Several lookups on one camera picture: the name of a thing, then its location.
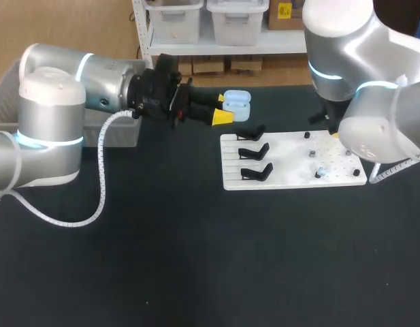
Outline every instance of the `yellow label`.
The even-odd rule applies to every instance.
[[[292,9],[293,9],[293,4],[292,3],[279,3],[279,5],[278,5],[278,19],[290,19]]]

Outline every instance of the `white pegboard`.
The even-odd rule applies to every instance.
[[[303,189],[313,187],[359,186],[367,183],[367,176],[359,158],[347,155],[336,137],[327,131],[264,134],[258,142],[238,140],[235,134],[221,136],[223,186],[228,191],[258,189]],[[240,159],[238,149],[259,151],[269,143],[270,150],[262,161]],[[273,172],[265,182],[242,180],[240,170],[249,168],[262,172],[268,163]],[[327,174],[316,178],[317,170]],[[361,174],[354,176],[358,169]]]

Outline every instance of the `storage bin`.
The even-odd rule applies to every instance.
[[[204,0],[145,2],[155,37],[160,43],[193,43],[199,39],[200,8]]]
[[[7,71],[0,82],[0,131],[18,131],[19,61]],[[97,146],[102,125],[111,114],[86,109],[83,146]],[[137,145],[142,119],[119,118],[107,130],[104,146],[134,147]]]
[[[254,46],[261,33],[269,0],[208,0],[216,43],[221,46]]]

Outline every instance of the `cardboard box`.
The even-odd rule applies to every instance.
[[[269,29],[304,29],[304,3],[305,0],[270,0]]]
[[[263,65],[263,56],[250,54],[231,57],[231,70],[259,72]]]
[[[225,71],[223,56],[196,56],[193,57],[193,74],[218,73]]]

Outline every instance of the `white cable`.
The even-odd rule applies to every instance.
[[[382,174],[380,174],[378,176],[373,176],[374,173],[375,173],[375,170],[376,170],[376,165],[378,165],[376,174],[378,173],[379,167],[381,166],[380,164],[376,164],[373,168],[373,172],[372,172],[372,175],[370,176],[369,182],[370,182],[370,184],[377,184],[377,183],[383,181],[384,179],[386,179],[390,176],[393,176],[394,174],[397,174],[398,172],[401,172],[402,170],[410,168],[411,166],[413,166],[413,165],[415,165],[419,162],[420,162],[420,157],[419,157],[419,160],[409,159],[409,160],[406,160],[402,163],[399,163],[398,165],[384,171]]]
[[[132,117],[132,116],[133,116],[133,112],[130,111],[130,110],[121,111],[121,112],[117,112],[116,114],[113,114],[103,124],[103,126],[101,128],[101,131],[99,133],[99,138],[98,138],[98,166],[99,166],[99,184],[100,184],[100,187],[101,187],[101,195],[100,195],[100,199],[99,199],[99,205],[98,205],[95,213],[92,215],[92,217],[90,217],[86,220],[83,220],[83,221],[79,221],[77,223],[67,223],[65,221],[59,221],[59,220],[53,219],[53,218],[48,217],[47,215],[41,213],[36,208],[34,208],[31,204],[29,204],[16,191],[9,191],[9,192],[3,194],[3,196],[6,195],[6,194],[14,196],[16,199],[18,199],[20,201],[20,203],[22,203],[33,214],[35,214],[39,218],[43,219],[44,221],[47,221],[48,223],[52,223],[52,224],[57,225],[57,226],[76,228],[76,227],[86,226],[86,225],[94,222],[100,216],[100,214],[102,213],[104,204],[106,202],[106,176],[105,176],[105,172],[104,172],[104,162],[103,162],[103,142],[104,142],[104,139],[105,139],[105,136],[106,136],[107,129],[111,125],[111,123],[113,123],[113,121],[115,121],[116,119],[121,118],[121,117]]]

